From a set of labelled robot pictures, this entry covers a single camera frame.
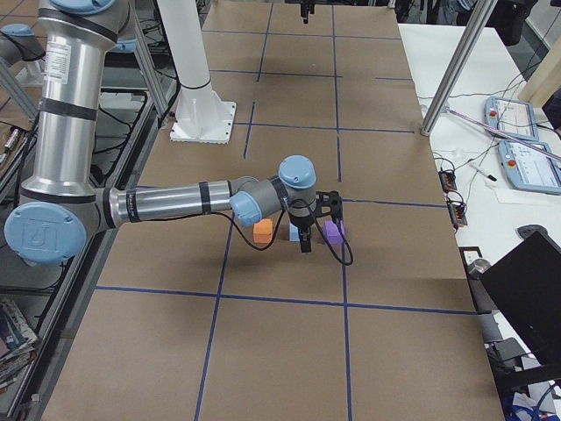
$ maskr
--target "purple block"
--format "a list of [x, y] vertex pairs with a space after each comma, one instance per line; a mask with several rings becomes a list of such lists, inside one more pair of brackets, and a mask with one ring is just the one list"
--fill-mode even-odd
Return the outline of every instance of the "purple block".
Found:
[[[344, 224], [341, 221], [341, 232], [344, 234]], [[323, 223], [323, 235], [329, 241], [332, 246], [338, 246], [343, 244], [343, 238], [339, 234], [339, 230], [333, 221], [325, 221]]]

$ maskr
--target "blue joint cap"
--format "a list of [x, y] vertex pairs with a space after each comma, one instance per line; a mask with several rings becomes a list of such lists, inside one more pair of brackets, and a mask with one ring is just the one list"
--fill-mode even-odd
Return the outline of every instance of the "blue joint cap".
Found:
[[316, 184], [314, 164], [302, 155], [289, 156], [279, 165], [279, 178], [293, 189], [309, 189]]
[[0, 32], [10, 37], [33, 37], [35, 34], [30, 26], [24, 24], [11, 24], [3, 26]]
[[263, 219], [261, 208], [252, 195], [239, 191], [230, 198], [230, 206], [242, 226], [252, 226]]
[[137, 49], [137, 39], [120, 39], [111, 49], [112, 53], [134, 53]]
[[95, 15], [109, 9], [117, 0], [49, 0], [59, 11], [73, 15]]
[[20, 257], [44, 265], [77, 255], [87, 239], [86, 229], [74, 213], [46, 202], [18, 206], [6, 220], [4, 236]]

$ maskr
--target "orange cube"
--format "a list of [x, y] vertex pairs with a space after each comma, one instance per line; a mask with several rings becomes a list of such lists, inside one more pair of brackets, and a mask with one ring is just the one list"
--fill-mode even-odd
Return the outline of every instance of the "orange cube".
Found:
[[253, 226], [253, 242], [257, 244], [268, 244], [273, 239], [273, 220], [261, 219]]

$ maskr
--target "black monitor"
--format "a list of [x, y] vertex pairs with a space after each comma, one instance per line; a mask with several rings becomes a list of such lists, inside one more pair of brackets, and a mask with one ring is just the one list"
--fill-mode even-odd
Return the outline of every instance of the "black monitor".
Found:
[[542, 365], [496, 379], [499, 389], [561, 378], [561, 247], [534, 232], [489, 268], [481, 281]]

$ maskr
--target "black chair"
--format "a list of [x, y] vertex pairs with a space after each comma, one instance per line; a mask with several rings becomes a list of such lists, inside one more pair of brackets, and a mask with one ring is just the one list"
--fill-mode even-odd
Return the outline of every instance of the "black chair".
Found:
[[[497, 30], [505, 46], [518, 44], [524, 21], [536, 3], [537, 0], [499, 0], [486, 26]], [[471, 11], [458, 14], [456, 23], [465, 26], [471, 15]]]

